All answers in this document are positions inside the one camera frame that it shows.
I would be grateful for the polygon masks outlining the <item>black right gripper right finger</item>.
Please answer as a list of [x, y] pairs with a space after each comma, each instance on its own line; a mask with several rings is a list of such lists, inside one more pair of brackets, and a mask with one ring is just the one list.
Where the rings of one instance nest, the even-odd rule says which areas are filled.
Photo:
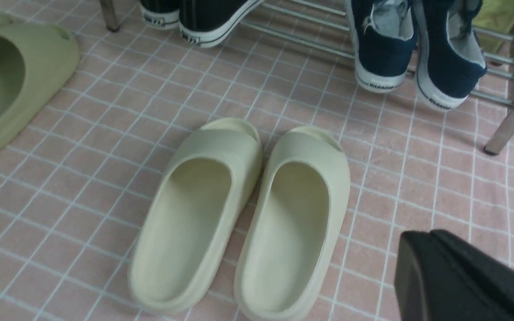
[[514, 270], [447, 230], [432, 230], [431, 237], [454, 258], [456, 266], [495, 307], [514, 317]]

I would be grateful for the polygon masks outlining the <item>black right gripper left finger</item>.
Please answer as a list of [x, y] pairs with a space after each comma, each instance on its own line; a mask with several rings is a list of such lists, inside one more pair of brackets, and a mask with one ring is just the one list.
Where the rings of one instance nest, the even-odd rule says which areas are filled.
[[402, 321], [512, 321], [469, 284], [469, 277], [426, 232], [398, 242], [394, 290]]

